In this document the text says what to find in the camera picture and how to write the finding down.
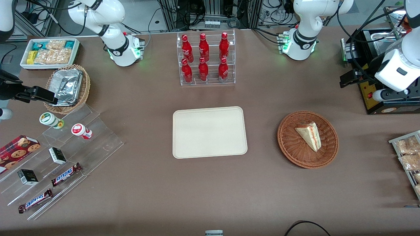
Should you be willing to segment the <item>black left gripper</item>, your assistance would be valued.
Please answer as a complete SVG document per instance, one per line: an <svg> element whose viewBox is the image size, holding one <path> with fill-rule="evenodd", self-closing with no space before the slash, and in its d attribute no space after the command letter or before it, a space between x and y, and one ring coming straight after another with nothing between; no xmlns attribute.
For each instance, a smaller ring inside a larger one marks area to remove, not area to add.
<svg viewBox="0 0 420 236"><path fill-rule="evenodd" d="M378 55L370 63L366 63L364 66L361 66L361 73L357 69L352 69L347 73L340 76L340 88L345 88L348 85L361 85L362 83L367 82L367 84L375 85L379 83L378 79L375 78L375 74L378 72L381 67L384 55Z"/></svg>

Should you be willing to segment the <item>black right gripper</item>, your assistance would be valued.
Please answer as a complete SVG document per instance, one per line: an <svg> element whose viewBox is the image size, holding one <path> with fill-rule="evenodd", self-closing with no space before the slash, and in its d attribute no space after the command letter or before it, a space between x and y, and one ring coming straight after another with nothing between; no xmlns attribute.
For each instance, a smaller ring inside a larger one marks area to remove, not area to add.
<svg viewBox="0 0 420 236"><path fill-rule="evenodd" d="M39 86L24 86L23 82L15 75L1 69L0 71L0 100L14 99L30 103L31 101L42 101L56 105L58 99L55 93Z"/></svg>

